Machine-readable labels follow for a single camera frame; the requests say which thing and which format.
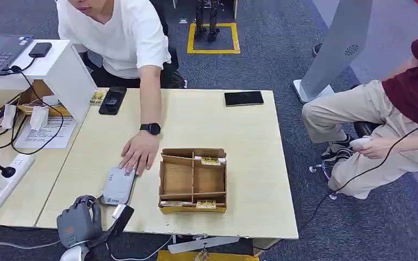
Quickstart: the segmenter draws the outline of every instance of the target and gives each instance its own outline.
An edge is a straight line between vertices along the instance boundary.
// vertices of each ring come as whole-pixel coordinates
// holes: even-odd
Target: beige pants
[[[372,136],[388,139],[399,139],[418,127],[417,123],[406,118],[393,106],[379,80],[307,103],[302,110],[302,119],[315,143],[344,140],[346,135],[339,124],[341,122],[368,121],[383,124],[374,130]],[[335,164],[328,187],[336,190],[356,175],[379,165],[382,160],[368,159],[355,153],[348,160]],[[381,167],[354,179],[339,192],[365,199],[371,189],[390,183],[406,172],[416,171],[418,150],[390,154]]]

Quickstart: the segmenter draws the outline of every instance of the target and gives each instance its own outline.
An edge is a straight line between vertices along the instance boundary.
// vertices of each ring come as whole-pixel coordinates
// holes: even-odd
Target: paper document
[[[40,130],[32,130],[26,121],[20,136],[15,143],[16,148],[40,148],[57,133],[62,117],[49,117],[47,125]],[[57,136],[45,148],[66,148],[71,134],[75,130],[76,120],[73,117],[63,117],[63,126]]]

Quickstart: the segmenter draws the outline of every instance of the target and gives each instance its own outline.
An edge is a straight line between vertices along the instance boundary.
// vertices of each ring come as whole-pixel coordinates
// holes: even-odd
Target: seated person
[[[171,55],[150,1],[58,0],[57,10],[60,38],[71,40],[81,53],[89,49],[103,57],[103,67],[93,72],[97,86],[140,87],[142,124],[160,123],[160,89],[169,84],[162,76],[168,75]],[[119,167],[128,172],[136,167],[141,175],[153,164],[158,147],[157,135],[140,130],[125,145]]]
[[[418,128],[418,40],[413,57],[384,81],[373,80],[352,90],[317,98],[306,104],[302,118],[311,140],[330,142],[322,159],[334,161],[328,187],[341,188],[356,175],[379,165],[390,147]],[[356,153],[352,139],[341,129],[341,122],[368,121],[381,124],[371,141]],[[366,199],[378,186],[418,171],[418,130],[399,142],[379,168],[354,179],[339,192]]]

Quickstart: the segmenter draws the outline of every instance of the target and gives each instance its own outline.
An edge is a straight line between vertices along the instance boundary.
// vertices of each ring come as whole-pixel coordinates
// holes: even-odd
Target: white controller
[[[363,145],[369,141],[371,141],[370,138],[361,138],[361,139],[352,140],[350,141],[350,146],[354,150],[360,150],[363,148]]]

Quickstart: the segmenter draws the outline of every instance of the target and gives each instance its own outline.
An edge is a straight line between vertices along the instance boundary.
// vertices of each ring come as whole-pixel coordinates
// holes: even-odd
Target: robotic hand
[[[60,261],[83,261],[89,249],[122,233],[133,212],[133,208],[127,205],[118,205],[112,215],[116,221],[109,230],[103,232],[102,215],[97,199],[90,195],[78,197],[73,205],[57,217],[60,241],[68,248]]]

